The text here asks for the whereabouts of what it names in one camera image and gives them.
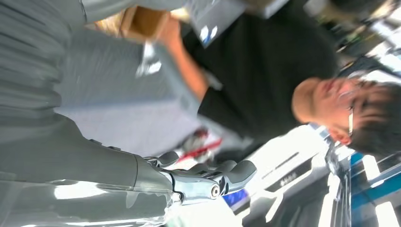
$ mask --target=silver metal joint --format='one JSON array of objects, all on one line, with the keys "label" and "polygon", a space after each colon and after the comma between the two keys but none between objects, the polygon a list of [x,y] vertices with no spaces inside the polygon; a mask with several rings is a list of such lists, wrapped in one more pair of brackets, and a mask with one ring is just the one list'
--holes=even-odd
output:
[{"label": "silver metal joint", "polygon": [[220,195],[220,187],[217,184],[215,184],[215,185],[212,186],[212,191],[210,193],[210,198],[215,200],[218,197],[218,195]]}]

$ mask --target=blue stripe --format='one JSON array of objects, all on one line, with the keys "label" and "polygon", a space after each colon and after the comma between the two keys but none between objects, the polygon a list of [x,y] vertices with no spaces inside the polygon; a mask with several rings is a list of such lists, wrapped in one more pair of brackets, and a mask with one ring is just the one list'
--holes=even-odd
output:
[{"label": "blue stripe", "polygon": [[247,198],[248,198],[248,193],[246,193],[245,189],[242,189],[242,190],[235,192],[233,194],[230,194],[230,195],[223,196],[223,199],[226,201],[226,203],[229,207],[232,207],[236,203],[238,203],[244,199],[247,199]]},{"label": "blue stripe", "polygon": [[351,156],[351,166],[358,164],[358,162],[360,162],[360,160],[362,160],[362,158],[363,158],[363,154],[361,154],[361,153],[353,154]]},{"label": "blue stripe", "polygon": [[[375,201],[383,196],[396,192],[399,189],[401,189],[401,173],[387,179],[383,184],[375,188],[366,190],[365,193],[371,201]],[[361,193],[353,195],[351,198],[351,207],[353,210],[367,203],[369,203],[369,200]]]}]

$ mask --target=black t-shirt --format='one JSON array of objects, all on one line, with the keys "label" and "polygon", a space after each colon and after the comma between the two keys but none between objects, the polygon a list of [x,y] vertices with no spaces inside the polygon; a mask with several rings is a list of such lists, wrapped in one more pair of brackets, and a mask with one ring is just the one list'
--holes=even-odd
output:
[{"label": "black t-shirt", "polygon": [[334,44],[303,11],[267,20],[244,14],[208,48],[194,33],[184,44],[223,84],[208,89],[198,113],[260,142],[299,125],[291,111],[297,85],[337,72]]}]

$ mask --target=man's arm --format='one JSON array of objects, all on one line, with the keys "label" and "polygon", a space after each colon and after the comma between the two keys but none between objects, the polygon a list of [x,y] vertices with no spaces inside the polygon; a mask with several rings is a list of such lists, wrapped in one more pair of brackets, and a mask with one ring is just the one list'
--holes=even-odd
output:
[{"label": "man's arm", "polygon": [[169,19],[159,40],[170,52],[185,83],[195,93],[196,97],[202,101],[209,85],[202,70],[184,47],[180,37],[180,24],[178,20],[174,18]]}]

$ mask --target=black hair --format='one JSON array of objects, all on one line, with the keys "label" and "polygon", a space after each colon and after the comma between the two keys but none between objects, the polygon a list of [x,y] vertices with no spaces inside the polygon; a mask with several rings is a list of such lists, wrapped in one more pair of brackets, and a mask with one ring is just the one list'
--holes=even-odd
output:
[{"label": "black hair", "polygon": [[380,108],[382,121],[365,122],[355,129],[349,148],[378,157],[401,151],[401,87],[394,83],[382,83],[389,96],[386,101],[371,104]]}]

